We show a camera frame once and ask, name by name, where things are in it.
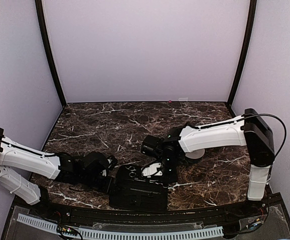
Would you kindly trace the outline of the black hair clip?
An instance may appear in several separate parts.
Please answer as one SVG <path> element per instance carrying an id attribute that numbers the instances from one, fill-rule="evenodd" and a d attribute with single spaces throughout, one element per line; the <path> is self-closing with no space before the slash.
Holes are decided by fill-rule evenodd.
<path id="1" fill-rule="evenodd" d="M 129 195 L 129 204 L 132 206 L 145 206 L 151 200 L 148 195 Z"/>

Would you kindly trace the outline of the black zippered tool case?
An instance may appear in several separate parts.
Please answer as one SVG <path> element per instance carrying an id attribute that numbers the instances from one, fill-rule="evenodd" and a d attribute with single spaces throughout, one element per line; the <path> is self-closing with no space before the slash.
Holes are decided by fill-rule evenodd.
<path id="1" fill-rule="evenodd" d="M 133 164 L 121 165 L 118 168 L 115 184 L 109 194 L 109 206 L 115 209 L 163 213 L 168 208 L 168 189 L 161 183 L 150 182 L 142 176 L 130 177 L 126 169 Z M 130 205 L 130 195 L 145 195 L 151 197 L 146 205 Z"/>

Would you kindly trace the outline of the silver scissors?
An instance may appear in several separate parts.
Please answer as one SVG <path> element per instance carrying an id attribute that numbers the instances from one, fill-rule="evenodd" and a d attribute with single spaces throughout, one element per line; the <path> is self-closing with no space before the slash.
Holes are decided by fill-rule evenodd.
<path id="1" fill-rule="evenodd" d="M 129 165 L 125 167 L 128 171 L 128 175 L 131 178 L 139 177 L 142 175 L 142 168 L 139 166 Z"/>

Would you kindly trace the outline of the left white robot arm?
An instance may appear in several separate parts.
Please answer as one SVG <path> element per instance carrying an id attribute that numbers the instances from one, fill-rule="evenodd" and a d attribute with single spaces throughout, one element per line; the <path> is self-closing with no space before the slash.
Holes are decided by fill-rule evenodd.
<path id="1" fill-rule="evenodd" d="M 82 184 L 101 193 L 109 193 L 114 178 L 109 175 L 117 165 L 113 156 L 92 151 L 85 156 L 66 152 L 48 153 L 21 145 L 4 135 L 0 128 L 0 185 L 22 198 L 45 218 L 52 218 L 55 206 L 49 202 L 46 188 L 29 182 L 14 168 L 26 170 L 50 180 L 71 185 Z"/>

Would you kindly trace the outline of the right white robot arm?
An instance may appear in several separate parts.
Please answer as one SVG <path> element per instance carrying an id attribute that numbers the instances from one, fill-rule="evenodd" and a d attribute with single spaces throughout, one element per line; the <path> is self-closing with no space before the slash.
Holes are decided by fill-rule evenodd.
<path id="1" fill-rule="evenodd" d="M 246 146 L 250 159 L 247 201 L 240 205 L 240 213 L 251 217 L 260 208 L 274 161 L 273 131 L 264 121 L 271 114 L 257 113 L 247 108 L 244 114 L 232 119 L 204 125 L 186 123 L 171 128 L 165 137 L 146 136 L 141 152 L 156 158 L 156 162 L 142 168 L 143 178 L 174 183 L 178 179 L 176 167 L 181 160 L 201 159 L 206 149 L 226 146 Z"/>

